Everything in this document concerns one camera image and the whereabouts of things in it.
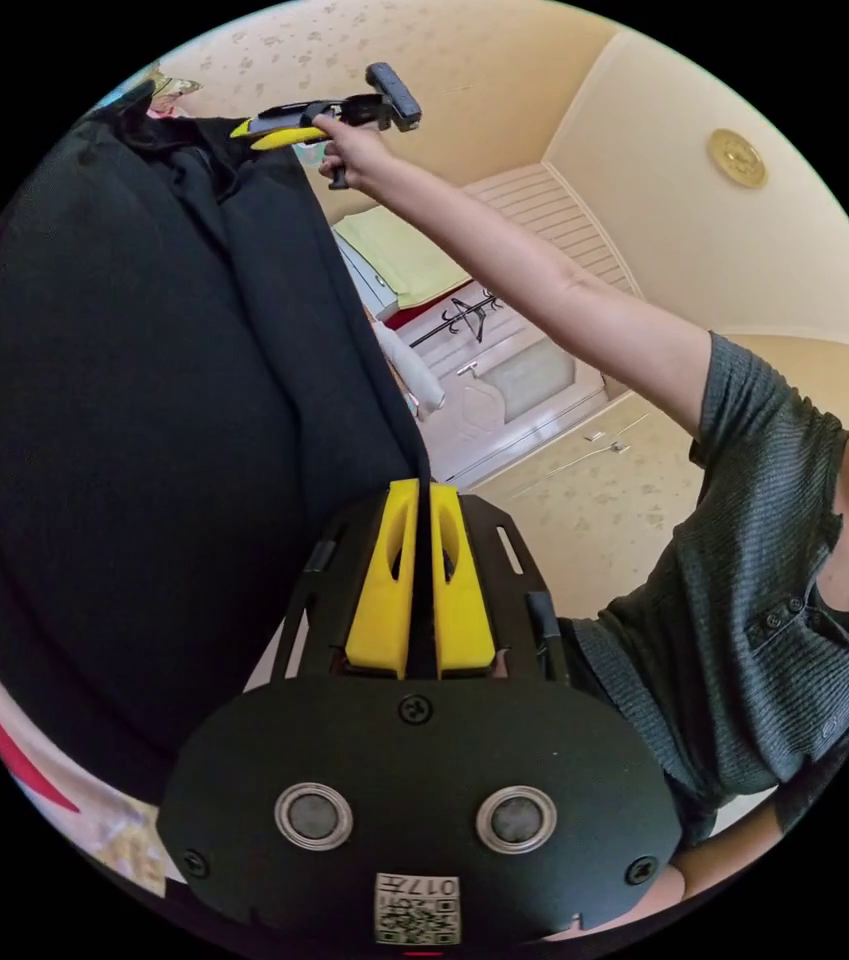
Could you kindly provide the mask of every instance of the red fabric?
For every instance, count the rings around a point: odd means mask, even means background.
[[[0,724],[0,758],[11,775],[29,790],[74,813],[81,811],[31,763]]]
[[[422,304],[419,307],[408,307],[406,310],[398,310],[397,313],[391,317],[390,320],[385,321],[385,326],[390,327],[392,330],[400,330],[401,327],[406,323],[410,323],[415,317],[419,317],[422,313],[426,313],[431,307],[436,303],[440,303],[442,300],[446,300],[448,297],[453,296],[457,293],[458,290],[463,290],[469,283],[472,281],[465,280],[459,287],[455,287],[450,293],[442,293],[436,300],[432,300],[430,303]]]

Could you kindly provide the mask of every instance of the light green towel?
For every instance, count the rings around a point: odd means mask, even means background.
[[[401,310],[430,303],[470,280],[440,247],[385,207],[344,217],[334,229],[397,294]]]

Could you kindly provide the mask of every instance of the screw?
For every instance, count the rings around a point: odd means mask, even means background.
[[[657,873],[656,857],[640,857],[635,860],[624,874],[624,880],[632,887],[647,883]]]
[[[397,708],[398,716],[411,726],[419,727],[422,723],[427,723],[434,713],[431,701],[419,694],[412,693],[405,697]]]
[[[211,872],[207,861],[196,850],[185,850],[181,860],[184,863],[184,869],[195,880],[203,880]]]

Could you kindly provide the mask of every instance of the sticker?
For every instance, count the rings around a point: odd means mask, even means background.
[[[460,943],[460,890],[457,877],[379,873],[374,891],[377,942],[398,946]]]

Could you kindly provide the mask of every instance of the gray knit shirt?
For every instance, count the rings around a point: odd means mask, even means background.
[[[690,844],[729,799],[777,785],[791,829],[849,751],[849,633],[815,588],[842,529],[849,435],[749,350],[711,338],[697,509],[643,586],[571,621],[684,799]]]

